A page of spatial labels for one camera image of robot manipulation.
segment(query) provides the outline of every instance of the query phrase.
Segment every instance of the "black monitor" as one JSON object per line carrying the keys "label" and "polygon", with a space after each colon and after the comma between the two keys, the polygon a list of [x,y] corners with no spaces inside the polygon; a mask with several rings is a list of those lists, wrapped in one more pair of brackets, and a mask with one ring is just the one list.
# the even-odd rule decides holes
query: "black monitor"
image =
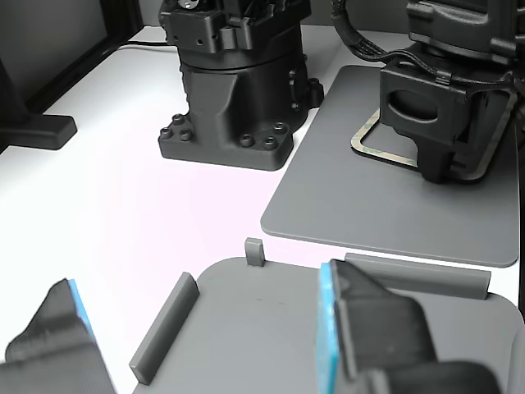
{"label": "black monitor", "polygon": [[138,1],[0,2],[0,151],[60,149],[76,133],[42,113],[142,29]]}

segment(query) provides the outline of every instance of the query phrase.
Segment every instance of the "blue gripper pad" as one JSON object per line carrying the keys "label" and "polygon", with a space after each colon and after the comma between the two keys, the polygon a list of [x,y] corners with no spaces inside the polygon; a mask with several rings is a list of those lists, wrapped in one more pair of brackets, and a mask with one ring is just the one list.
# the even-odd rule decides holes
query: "blue gripper pad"
{"label": "blue gripper pad", "polygon": [[317,394],[333,394],[339,362],[334,303],[336,294],[331,275],[331,265],[323,263],[319,273],[317,305],[316,373]]}
{"label": "blue gripper pad", "polygon": [[84,303],[80,298],[79,289],[76,286],[75,279],[70,279],[67,281],[69,288],[71,290],[71,295],[73,296],[73,302],[75,303],[76,315],[82,320],[82,323],[85,325],[85,329],[88,330],[88,334],[93,340],[95,340],[95,335],[89,322],[88,313],[85,311]]}

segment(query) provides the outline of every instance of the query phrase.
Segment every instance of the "black cable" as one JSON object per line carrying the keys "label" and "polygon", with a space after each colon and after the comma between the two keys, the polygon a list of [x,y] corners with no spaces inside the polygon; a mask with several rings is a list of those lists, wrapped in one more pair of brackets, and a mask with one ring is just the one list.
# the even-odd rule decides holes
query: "black cable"
{"label": "black cable", "polygon": [[[365,62],[383,62],[387,63],[396,57],[407,58],[415,66],[432,76],[438,76],[439,72],[434,67],[424,62],[417,55],[406,51],[404,49],[396,49],[394,51],[385,51],[372,41],[363,37],[351,24],[348,13],[346,11],[346,0],[332,0],[331,18],[337,33],[343,40],[343,43],[350,49],[350,51],[361,60]],[[510,74],[502,76],[498,80],[474,80],[471,78],[464,78],[462,76],[450,77],[450,81],[459,85],[466,85],[473,87],[473,90],[502,90],[514,89],[514,78]]]}
{"label": "black cable", "polygon": [[139,47],[169,47],[166,42],[150,43],[148,41],[126,41],[119,48],[125,47],[127,45],[137,45]]}
{"label": "black cable", "polygon": [[115,51],[125,48],[128,46],[136,46],[136,47],[149,47],[149,48],[159,48],[159,47],[169,47],[166,42],[160,42],[160,43],[152,43],[149,41],[125,41],[122,44],[114,45],[108,49],[106,49],[104,52],[102,52],[102,57],[106,57],[110,53],[114,53]]}

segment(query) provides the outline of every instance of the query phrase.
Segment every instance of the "metal plate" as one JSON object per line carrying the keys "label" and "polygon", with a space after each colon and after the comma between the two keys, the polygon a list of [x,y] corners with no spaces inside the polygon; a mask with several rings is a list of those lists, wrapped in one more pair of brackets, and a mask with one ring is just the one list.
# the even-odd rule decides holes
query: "metal plate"
{"label": "metal plate", "polygon": [[[261,219],[269,235],[491,267],[518,259],[516,141],[486,178],[434,185],[356,154],[350,141],[379,108],[379,70],[341,69]],[[367,146],[414,160],[412,140],[379,125]]]}

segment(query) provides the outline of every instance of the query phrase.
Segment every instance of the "black housing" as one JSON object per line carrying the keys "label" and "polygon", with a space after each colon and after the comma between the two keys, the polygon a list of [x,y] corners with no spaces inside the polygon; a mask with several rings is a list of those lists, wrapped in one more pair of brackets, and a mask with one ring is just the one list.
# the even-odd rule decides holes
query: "black housing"
{"label": "black housing", "polygon": [[292,134],[324,98],[309,79],[300,21],[308,0],[162,4],[167,42],[179,49],[189,113],[161,130],[162,156],[276,170]]}
{"label": "black housing", "polygon": [[509,85],[479,89],[452,77],[500,80],[516,68],[524,38],[521,3],[409,1],[410,38],[417,44],[407,51],[437,75],[406,57],[390,61],[381,71],[381,122],[416,143],[425,179],[479,181],[486,174],[516,100]]}

